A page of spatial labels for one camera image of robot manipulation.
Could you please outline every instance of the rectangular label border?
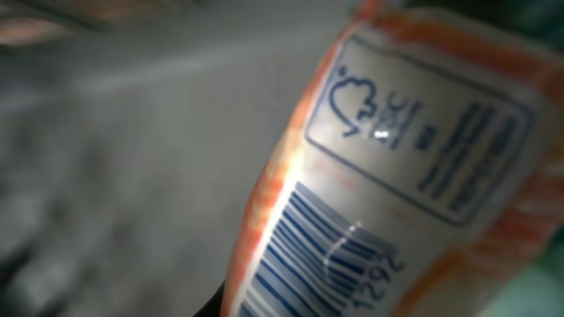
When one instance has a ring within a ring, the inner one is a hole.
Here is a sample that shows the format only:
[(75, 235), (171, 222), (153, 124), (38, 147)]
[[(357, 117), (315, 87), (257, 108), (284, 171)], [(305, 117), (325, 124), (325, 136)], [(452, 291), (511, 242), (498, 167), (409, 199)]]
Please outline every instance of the rectangular label border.
[[(386, 56), (399, 58), (401, 60), (404, 60), (407, 63), (411, 63), (414, 66), (420, 67), (421, 69), (428, 70), (430, 72), (433, 72), (434, 74), (444, 76), (448, 79), (454, 80), (454, 81), (458, 82), (460, 85), (464, 85), (464, 86), (470, 87), (472, 89), (478, 90), (480, 92), (483, 92), (485, 94), (489, 94), (490, 96), (492, 96), (496, 99), (502, 100), (512, 107), (515, 107), (516, 109), (518, 109), (519, 111), (521, 111), (524, 114), (524, 117), (525, 117), (525, 119), (527, 119), (527, 121), (525, 123), (524, 132), (522, 133), (521, 138), (517, 141), (518, 142), (517, 147), (513, 150), (513, 153), (510, 155), (507, 164), (501, 169), (501, 172), (499, 173), (499, 175), (496, 178), (494, 178), (490, 187), (482, 195), (482, 198), (479, 199), (476, 206), (468, 213), (467, 217), (462, 218), (460, 220), (453, 220), (451, 218), (448, 218), (448, 217), (442, 215), (440, 212), (437, 212), (436, 210), (427, 207), (425, 204), (420, 203), (416, 199), (409, 197), (403, 191), (392, 187), (391, 185), (389, 185), (385, 181), (382, 181), (378, 177), (376, 177), (376, 176), (372, 175), (371, 173), (361, 169), (360, 167), (356, 166), (352, 162), (338, 156), (335, 152), (327, 149), (326, 147), (319, 144), (318, 142), (316, 142), (313, 138), (311, 138), (309, 136), (309, 130), (311, 128), (311, 125), (313, 124), (313, 120), (315, 119), (315, 116), (317, 115), (317, 111), (318, 111), (319, 107), (321, 106), (323, 97), (325, 96), (325, 94), (327, 92), (329, 84), (330, 84), (331, 80), (333, 79), (335, 73), (337, 72), (339, 62), (341, 61), (343, 55), (345, 54), (347, 47), (352, 42), (355, 42), (355, 43), (361, 45), (362, 47), (368, 49), (369, 51), (371, 51), (374, 54), (386, 55)], [(505, 178), (508, 170), (515, 164), (516, 159), (518, 157), (518, 154), (521, 152), (521, 150), (523, 148), (523, 144), (524, 144), (525, 139), (531, 133), (531, 128), (532, 128), (534, 121), (536, 121), (536, 115), (535, 115), (533, 110), (531, 110), (530, 108), (528, 108), (525, 105), (520, 104), (516, 100), (511, 99), (508, 95), (506, 95), (503, 92), (495, 91), (492, 88), (483, 86), (483, 85), (476, 83), (476, 82), (474, 82), (474, 81), (472, 81), (468, 78), (460, 77), (457, 74), (452, 73), (448, 70), (444, 70), (440, 67), (426, 63), (424, 61), (421, 61), (417, 58), (405, 55), (403, 53), (388, 50), (386, 48), (379, 48), (376, 45), (369, 43), (368, 41), (362, 39), (360, 36), (354, 34), (351, 37), (349, 37), (347, 40), (345, 40), (345, 42), (342, 45), (341, 52), (339, 53), (339, 55), (337, 56), (337, 58), (335, 59), (335, 61), (333, 63), (333, 66), (330, 70), (329, 77), (327, 78), (327, 80), (326, 80), (326, 82), (323, 86), (323, 89), (322, 89), (322, 91), (321, 91), (321, 93), (318, 97), (318, 100), (315, 103), (315, 108), (314, 108), (312, 114), (309, 116), (308, 123), (306, 125), (305, 130), (304, 130), (304, 137), (311, 145), (315, 146), (315, 148), (317, 148), (318, 150), (320, 150), (320, 151), (324, 152), (325, 154), (331, 156), (332, 158), (334, 158), (335, 160), (344, 164), (345, 166), (352, 168), (352, 170), (354, 170), (355, 172), (364, 176), (365, 178), (367, 178), (369, 181), (372, 181), (376, 185), (379, 185), (379, 186), (383, 187), (384, 189), (388, 190), (391, 194), (402, 198), (403, 200), (407, 201), (409, 204), (417, 207), (420, 210), (425, 211), (427, 214), (429, 214), (433, 217), (436, 217), (439, 220), (441, 220), (441, 221), (443, 221), (443, 222), (445, 222), (449, 225), (452, 225), (452, 226), (455, 226), (455, 227), (464, 227), (464, 226), (468, 225), (470, 223), (470, 221), (476, 216), (478, 210), (482, 208), (482, 206), (486, 202), (487, 198), (497, 188), (499, 183)]]

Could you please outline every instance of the barcode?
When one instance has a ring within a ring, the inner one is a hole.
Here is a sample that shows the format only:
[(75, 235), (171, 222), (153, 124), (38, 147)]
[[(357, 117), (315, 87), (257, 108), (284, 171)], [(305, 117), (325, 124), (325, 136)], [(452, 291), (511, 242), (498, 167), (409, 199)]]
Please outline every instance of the barcode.
[(239, 315), (340, 316), (353, 302), (369, 265), (387, 260), (398, 269), (393, 268), (397, 252), (389, 242), (345, 220), (298, 182)]

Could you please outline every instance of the plastic wrapper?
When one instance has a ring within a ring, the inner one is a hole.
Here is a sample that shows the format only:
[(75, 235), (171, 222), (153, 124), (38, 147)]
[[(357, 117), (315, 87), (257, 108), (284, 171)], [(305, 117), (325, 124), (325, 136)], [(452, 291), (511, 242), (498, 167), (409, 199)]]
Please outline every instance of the plastic wrapper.
[(222, 316), (475, 316), (564, 223), (561, 58), (368, 2), (258, 180)]

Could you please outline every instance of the orange package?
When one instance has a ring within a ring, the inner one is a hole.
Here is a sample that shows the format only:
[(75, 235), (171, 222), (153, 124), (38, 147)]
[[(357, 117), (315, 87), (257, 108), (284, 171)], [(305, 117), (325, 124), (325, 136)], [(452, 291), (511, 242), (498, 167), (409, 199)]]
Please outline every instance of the orange package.
[(221, 316), (475, 316), (564, 224), (559, 56), (369, 5), (245, 209)]

